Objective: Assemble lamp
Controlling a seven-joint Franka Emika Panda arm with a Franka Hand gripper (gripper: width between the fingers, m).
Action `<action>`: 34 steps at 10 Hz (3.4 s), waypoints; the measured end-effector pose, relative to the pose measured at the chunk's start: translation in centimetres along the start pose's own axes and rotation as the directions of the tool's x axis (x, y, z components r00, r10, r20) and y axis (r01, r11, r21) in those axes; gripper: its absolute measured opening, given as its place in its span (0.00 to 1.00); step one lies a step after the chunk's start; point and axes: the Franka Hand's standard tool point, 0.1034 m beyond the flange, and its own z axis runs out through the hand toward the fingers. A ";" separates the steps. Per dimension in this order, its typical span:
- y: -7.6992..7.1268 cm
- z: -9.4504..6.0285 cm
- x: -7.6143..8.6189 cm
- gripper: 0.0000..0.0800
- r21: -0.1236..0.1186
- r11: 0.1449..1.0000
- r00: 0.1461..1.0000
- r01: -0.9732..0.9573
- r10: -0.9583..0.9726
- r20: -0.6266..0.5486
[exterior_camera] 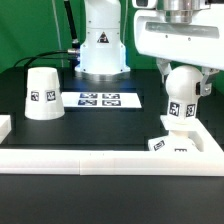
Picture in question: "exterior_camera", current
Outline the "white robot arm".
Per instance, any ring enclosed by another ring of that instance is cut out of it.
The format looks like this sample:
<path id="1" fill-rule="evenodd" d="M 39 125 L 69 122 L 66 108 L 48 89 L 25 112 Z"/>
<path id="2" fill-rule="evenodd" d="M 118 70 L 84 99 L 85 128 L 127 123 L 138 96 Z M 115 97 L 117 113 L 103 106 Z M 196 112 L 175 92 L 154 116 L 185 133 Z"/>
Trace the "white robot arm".
<path id="1" fill-rule="evenodd" d="M 173 61 L 200 66 L 202 96 L 211 93 L 212 76 L 224 71 L 224 0 L 131 0 L 136 9 L 134 43 L 137 51 L 154 57 L 160 73 Z M 120 41 L 119 0 L 84 0 L 86 38 L 78 72 L 98 78 L 127 70 L 126 49 Z"/>

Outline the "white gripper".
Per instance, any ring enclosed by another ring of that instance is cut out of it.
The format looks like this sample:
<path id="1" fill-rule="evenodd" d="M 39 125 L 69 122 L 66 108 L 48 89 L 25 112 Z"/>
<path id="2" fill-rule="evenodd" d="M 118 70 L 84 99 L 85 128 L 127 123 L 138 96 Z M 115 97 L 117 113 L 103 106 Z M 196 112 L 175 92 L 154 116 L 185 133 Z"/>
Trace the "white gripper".
<path id="1" fill-rule="evenodd" d="M 162 82 L 172 70 L 171 61 L 202 66 L 196 94 L 208 96 L 219 70 L 224 70 L 224 8 L 196 11 L 190 24 L 166 23 L 162 11 L 138 10 L 134 41 L 140 54 L 157 58 Z"/>

